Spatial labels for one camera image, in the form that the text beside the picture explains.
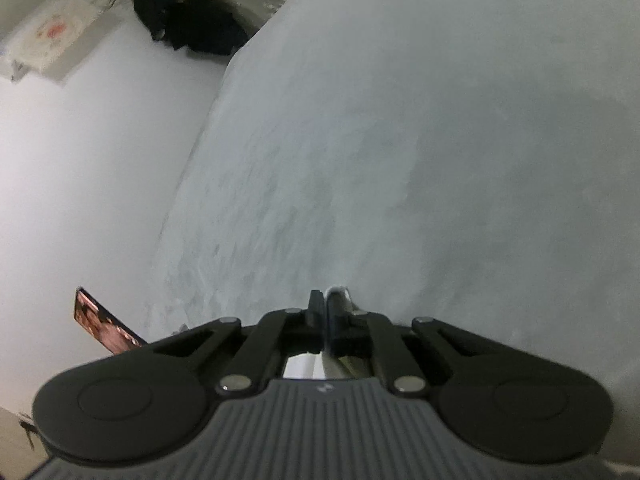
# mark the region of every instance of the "metal rivet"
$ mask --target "metal rivet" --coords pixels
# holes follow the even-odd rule
[[[251,386],[251,379],[246,375],[227,375],[220,379],[220,388],[226,392],[240,392]]]
[[[423,390],[427,383],[415,375],[403,375],[394,381],[394,388],[404,394],[414,394]]]

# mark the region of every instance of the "smartphone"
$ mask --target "smartphone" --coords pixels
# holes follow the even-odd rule
[[[95,301],[82,287],[76,290],[74,319],[113,354],[146,344],[144,339]]]

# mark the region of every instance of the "black bag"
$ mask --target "black bag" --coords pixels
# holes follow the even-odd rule
[[[187,45],[196,52],[229,56],[249,40],[223,0],[133,0],[133,6],[154,41],[174,50]]]

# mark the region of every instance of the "white logo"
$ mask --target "white logo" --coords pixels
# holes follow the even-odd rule
[[[329,383],[324,383],[322,386],[316,386],[316,390],[318,390],[321,394],[327,394],[333,389],[335,389],[335,387]]]

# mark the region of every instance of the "circular cap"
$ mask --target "circular cap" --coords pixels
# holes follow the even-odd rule
[[[444,423],[490,455],[557,463],[595,452],[612,404],[587,375],[519,352],[474,356],[442,387]]]
[[[425,388],[427,383],[424,379],[415,375],[403,375],[394,381],[394,388],[404,394],[414,394]]]
[[[246,375],[227,375],[220,379],[220,388],[226,392],[240,392],[251,386],[251,379]]]
[[[180,359],[137,349],[54,377],[37,393],[33,418],[56,454],[108,465],[181,445],[206,407]]]

